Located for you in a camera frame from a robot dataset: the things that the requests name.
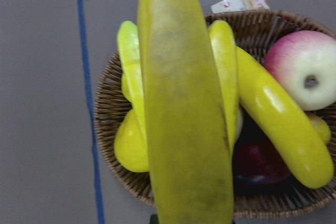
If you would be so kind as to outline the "yellow plastic banana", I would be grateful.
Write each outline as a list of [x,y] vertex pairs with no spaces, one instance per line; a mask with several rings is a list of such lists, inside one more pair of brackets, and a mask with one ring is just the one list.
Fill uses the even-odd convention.
[[144,115],[144,94],[141,73],[140,48],[137,26],[127,20],[121,23],[117,34],[119,58],[122,67],[122,93],[131,102],[144,141],[146,125]]
[[229,150],[233,152],[239,118],[235,38],[230,25],[223,20],[214,21],[209,26],[208,33],[222,91]]
[[317,189],[334,175],[326,143],[273,76],[249,53],[236,47],[239,101],[270,139],[294,177]]
[[232,223],[223,100],[199,0],[139,0],[150,180],[160,223]]

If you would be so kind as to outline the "brown wicker basket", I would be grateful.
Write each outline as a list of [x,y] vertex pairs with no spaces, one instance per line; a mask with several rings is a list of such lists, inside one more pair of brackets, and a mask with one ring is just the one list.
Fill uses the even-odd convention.
[[[227,21],[236,43],[263,61],[270,46],[281,37],[299,30],[316,30],[331,37],[335,33],[312,18],[284,10],[246,10],[206,16],[208,24]],[[115,52],[101,75],[94,102],[94,129],[104,160],[116,180],[135,198],[154,207],[148,173],[124,168],[114,154],[114,138],[131,104],[121,91],[121,63]],[[236,218],[289,218],[316,211],[335,200],[335,181],[319,189],[309,189],[290,178],[274,189],[237,189],[234,198]]]

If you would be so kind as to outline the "paper basket tag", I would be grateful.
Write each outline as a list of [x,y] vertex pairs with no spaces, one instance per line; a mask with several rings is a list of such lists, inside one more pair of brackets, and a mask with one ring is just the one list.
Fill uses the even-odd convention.
[[211,6],[213,14],[260,9],[270,9],[267,0],[221,0]]

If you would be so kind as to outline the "dark red plastic fruit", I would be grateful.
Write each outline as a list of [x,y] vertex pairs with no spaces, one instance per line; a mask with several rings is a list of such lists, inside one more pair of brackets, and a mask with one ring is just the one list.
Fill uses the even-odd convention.
[[272,142],[251,118],[244,119],[232,164],[236,191],[270,190],[291,177]]

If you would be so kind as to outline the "pink white plastic apple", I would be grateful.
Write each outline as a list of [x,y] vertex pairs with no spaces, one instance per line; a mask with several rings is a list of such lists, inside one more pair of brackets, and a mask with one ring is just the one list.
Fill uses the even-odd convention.
[[335,103],[335,39],[302,30],[274,43],[264,67],[305,111]]

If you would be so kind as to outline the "yellow plastic lemon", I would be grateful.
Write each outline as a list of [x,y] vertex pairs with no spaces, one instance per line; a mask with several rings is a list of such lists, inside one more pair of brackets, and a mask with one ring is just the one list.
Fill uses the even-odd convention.
[[331,130],[326,121],[310,112],[306,112],[306,115],[309,118],[310,122],[313,124],[314,128],[317,130],[324,143],[328,144],[331,141]]

